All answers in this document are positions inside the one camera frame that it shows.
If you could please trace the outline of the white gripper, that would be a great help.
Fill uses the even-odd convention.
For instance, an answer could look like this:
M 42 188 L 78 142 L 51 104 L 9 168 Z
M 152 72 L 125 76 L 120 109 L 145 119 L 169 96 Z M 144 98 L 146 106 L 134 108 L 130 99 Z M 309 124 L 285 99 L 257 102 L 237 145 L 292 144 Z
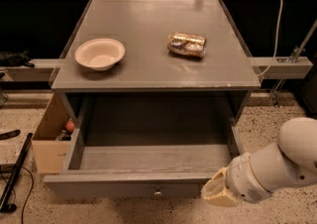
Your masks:
M 220 168 L 201 189 L 201 198 L 213 206 L 236 207 L 239 199 L 259 203 L 271 198 L 257 181 L 251 167 L 250 153 L 234 158 L 227 168 Z

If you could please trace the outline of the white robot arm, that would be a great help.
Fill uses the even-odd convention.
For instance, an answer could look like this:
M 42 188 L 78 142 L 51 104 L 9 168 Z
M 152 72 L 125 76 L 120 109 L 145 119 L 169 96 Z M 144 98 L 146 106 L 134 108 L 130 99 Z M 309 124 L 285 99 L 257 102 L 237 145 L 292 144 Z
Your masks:
M 220 168 L 201 189 L 214 206 L 259 203 L 286 187 L 317 183 L 317 120 L 299 117 L 285 122 L 277 141 L 253 153 L 243 153 Z

